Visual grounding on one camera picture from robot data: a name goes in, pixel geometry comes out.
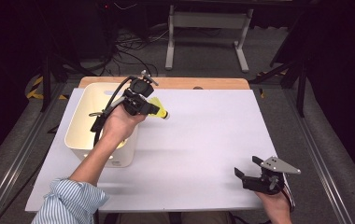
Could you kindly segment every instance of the wrist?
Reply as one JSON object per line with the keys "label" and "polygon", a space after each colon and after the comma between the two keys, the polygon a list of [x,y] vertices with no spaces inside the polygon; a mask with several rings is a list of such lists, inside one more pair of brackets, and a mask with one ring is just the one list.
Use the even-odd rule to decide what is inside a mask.
{"label": "wrist", "polygon": [[117,142],[122,142],[123,140],[125,140],[124,137],[124,132],[120,131],[120,130],[107,130],[106,132],[103,131],[102,136],[100,139],[105,139],[108,142],[109,141],[117,141]]}
{"label": "wrist", "polygon": [[101,148],[107,151],[113,152],[120,144],[120,138],[112,137],[109,135],[103,135],[98,143],[96,143],[95,148]]}

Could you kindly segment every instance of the white table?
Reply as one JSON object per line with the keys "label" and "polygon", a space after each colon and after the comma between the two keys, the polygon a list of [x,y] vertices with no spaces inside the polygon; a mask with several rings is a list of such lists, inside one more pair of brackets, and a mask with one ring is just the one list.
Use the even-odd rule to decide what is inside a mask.
{"label": "white table", "polygon": [[[74,89],[25,211],[36,212],[56,177],[69,176],[80,160],[64,144],[83,89]],[[139,125],[133,163],[106,168],[98,187],[110,195],[100,212],[243,210],[262,207],[242,188],[234,168],[260,176],[251,156],[276,156],[252,91],[160,90],[169,120]]]}

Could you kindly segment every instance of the shirt sleeve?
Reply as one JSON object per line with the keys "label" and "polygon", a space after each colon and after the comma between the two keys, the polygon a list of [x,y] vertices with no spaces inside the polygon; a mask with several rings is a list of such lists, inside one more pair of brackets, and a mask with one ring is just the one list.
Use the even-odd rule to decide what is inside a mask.
{"label": "shirt sleeve", "polygon": [[92,214],[108,197],[99,188],[67,178],[55,179],[32,223],[93,223]]}

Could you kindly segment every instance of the white plastic bin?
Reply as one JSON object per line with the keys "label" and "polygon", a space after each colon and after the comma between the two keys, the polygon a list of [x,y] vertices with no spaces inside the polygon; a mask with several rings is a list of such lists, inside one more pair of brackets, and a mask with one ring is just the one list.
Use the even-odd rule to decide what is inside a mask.
{"label": "white plastic bin", "polygon": [[[105,109],[111,95],[119,85],[120,83],[99,82],[90,84],[85,88],[64,138],[66,145],[73,150],[80,160],[84,160],[93,148],[95,133],[91,132],[91,127],[96,117],[90,117],[89,115]],[[125,167],[131,164],[135,154],[136,138],[137,126],[132,135],[125,141],[125,144],[120,145],[113,152],[105,167]]]}

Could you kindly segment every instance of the person's arm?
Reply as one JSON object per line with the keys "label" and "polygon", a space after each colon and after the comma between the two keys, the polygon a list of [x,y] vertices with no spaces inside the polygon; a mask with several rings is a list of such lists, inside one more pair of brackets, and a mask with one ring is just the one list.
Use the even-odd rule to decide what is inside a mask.
{"label": "person's arm", "polygon": [[95,186],[108,158],[145,118],[131,116],[122,105],[117,106],[105,123],[101,139],[73,174],[52,181],[32,223],[92,223],[92,214],[107,201],[106,194]]}
{"label": "person's arm", "polygon": [[267,195],[255,191],[255,194],[262,200],[265,213],[273,224],[291,224],[289,202],[282,192]]}
{"label": "person's arm", "polygon": [[136,124],[145,118],[144,115],[131,116],[122,105],[117,106],[105,123],[102,137],[69,179],[96,186],[113,151],[132,134]]}

